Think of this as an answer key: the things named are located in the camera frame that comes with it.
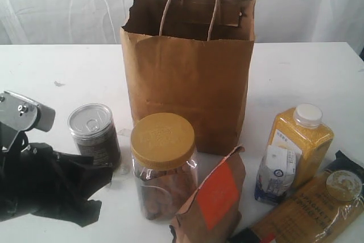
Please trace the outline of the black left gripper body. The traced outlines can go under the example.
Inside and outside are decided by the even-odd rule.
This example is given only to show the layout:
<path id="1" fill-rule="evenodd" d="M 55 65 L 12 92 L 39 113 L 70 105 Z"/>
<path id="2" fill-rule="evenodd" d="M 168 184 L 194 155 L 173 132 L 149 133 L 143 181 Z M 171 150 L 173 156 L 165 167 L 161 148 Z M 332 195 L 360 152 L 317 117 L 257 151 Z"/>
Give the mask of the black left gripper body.
<path id="1" fill-rule="evenodd" d="M 56 219 L 49 186 L 50 165 L 36 151 L 44 144 L 29 143 L 24 130 L 1 123 L 1 221 L 24 215 Z"/>

